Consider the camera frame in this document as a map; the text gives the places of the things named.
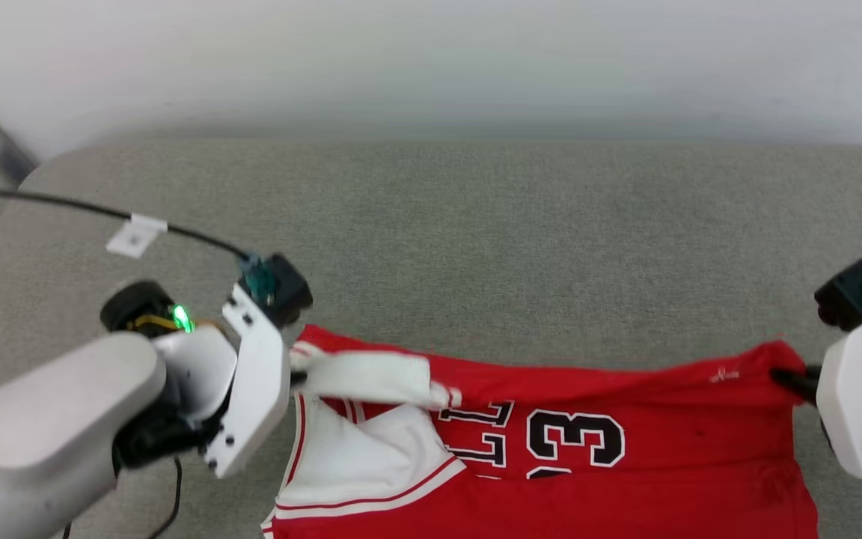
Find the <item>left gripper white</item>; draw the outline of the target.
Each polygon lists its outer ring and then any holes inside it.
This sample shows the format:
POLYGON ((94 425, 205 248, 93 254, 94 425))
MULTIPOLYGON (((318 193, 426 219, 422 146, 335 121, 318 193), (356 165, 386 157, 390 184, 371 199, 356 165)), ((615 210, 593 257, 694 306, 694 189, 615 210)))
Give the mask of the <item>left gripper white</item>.
POLYGON ((205 461, 219 480, 242 471, 284 418, 290 389, 307 382, 307 371, 291 371, 280 330, 236 284, 222 314, 239 335, 236 369, 220 431, 205 461))

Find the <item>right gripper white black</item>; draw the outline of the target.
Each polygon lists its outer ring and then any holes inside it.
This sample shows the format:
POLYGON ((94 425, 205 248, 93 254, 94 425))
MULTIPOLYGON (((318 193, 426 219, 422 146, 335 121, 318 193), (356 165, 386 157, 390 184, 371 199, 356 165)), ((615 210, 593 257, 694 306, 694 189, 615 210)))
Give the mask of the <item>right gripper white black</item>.
POLYGON ((781 388, 817 406, 838 463, 862 480, 862 324, 828 348, 823 366, 771 369, 770 376, 781 388))

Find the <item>red white basketball jersey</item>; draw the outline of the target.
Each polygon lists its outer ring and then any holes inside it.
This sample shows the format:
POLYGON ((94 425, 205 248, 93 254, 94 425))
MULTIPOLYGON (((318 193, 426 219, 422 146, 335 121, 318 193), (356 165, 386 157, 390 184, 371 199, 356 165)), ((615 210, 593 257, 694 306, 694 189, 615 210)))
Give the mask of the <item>red white basketball jersey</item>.
POLYGON ((506 366, 308 326, 264 539, 819 539, 782 341, 661 371, 506 366))

